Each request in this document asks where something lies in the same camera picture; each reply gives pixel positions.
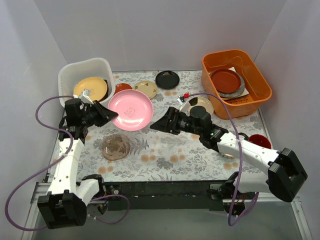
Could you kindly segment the cream plate black patch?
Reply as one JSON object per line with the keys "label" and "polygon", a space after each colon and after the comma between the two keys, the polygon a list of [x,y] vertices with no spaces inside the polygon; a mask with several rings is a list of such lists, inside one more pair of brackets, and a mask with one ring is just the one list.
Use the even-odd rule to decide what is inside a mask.
{"label": "cream plate black patch", "polygon": [[193,97],[192,99],[190,99],[189,101],[190,107],[188,108],[187,112],[190,113],[191,109],[193,107],[196,106],[201,106],[204,107],[205,110],[212,116],[214,113],[214,108],[212,103],[210,102],[209,99],[205,98],[205,97]]}

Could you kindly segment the pink round plate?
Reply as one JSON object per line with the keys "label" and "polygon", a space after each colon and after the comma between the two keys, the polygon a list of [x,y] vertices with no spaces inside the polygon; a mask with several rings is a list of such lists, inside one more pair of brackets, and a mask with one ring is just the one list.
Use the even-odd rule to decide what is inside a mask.
{"label": "pink round plate", "polygon": [[154,115],[151,100],[142,92],[127,89],[115,94],[108,103],[108,109],[118,113],[112,123],[124,131],[138,131],[146,127]]}

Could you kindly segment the large yellow round plate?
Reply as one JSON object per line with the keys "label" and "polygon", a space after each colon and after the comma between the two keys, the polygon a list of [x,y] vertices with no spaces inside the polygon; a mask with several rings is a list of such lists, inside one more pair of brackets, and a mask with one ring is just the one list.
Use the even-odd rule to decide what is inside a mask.
{"label": "large yellow round plate", "polygon": [[73,94],[80,96],[85,90],[90,91],[90,99],[92,101],[101,101],[108,92],[107,82],[100,77],[88,77],[81,80],[74,88]]}

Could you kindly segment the cream plate with flowers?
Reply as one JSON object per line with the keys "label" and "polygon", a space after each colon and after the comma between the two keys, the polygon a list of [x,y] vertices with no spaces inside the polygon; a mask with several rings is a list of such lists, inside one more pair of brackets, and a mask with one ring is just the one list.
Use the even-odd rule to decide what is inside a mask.
{"label": "cream plate with flowers", "polygon": [[145,94],[149,99],[154,98],[158,93],[158,87],[153,81],[143,80],[137,82],[133,89]]}

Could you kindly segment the black round plate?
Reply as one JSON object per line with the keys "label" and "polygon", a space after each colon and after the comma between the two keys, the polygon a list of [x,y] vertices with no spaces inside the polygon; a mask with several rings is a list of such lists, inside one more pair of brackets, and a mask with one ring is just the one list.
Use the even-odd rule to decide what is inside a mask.
{"label": "black round plate", "polygon": [[180,83],[180,77],[174,71],[165,70],[156,75],[155,83],[161,89],[171,90]]}

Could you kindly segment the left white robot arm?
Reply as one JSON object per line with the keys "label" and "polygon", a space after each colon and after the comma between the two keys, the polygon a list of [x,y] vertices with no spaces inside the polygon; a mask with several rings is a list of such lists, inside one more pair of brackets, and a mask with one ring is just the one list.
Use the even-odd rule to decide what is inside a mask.
{"label": "left white robot arm", "polygon": [[88,128],[102,127],[118,117],[118,113],[96,100],[84,103],[79,98],[72,98],[64,103],[64,110],[58,136],[61,161],[55,165],[53,180],[46,195],[40,196],[37,201],[49,229],[84,225],[90,201],[106,196],[104,179],[100,174],[85,176],[77,185],[78,165]]}

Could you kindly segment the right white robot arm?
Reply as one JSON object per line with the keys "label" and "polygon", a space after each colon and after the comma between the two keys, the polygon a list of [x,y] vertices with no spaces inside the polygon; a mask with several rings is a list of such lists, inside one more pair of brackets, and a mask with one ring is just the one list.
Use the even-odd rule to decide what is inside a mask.
{"label": "right white robot arm", "polygon": [[290,203],[308,178],[293,150],[284,148],[278,151],[247,140],[238,140],[227,129],[214,124],[211,115],[202,106],[192,108],[189,115],[169,107],[165,115],[150,128],[173,135],[180,132],[198,135],[206,148],[241,158],[264,173],[263,177],[256,179],[244,179],[233,174],[228,180],[230,184],[226,186],[227,195],[232,199],[239,198],[243,193],[260,192],[271,193]]}

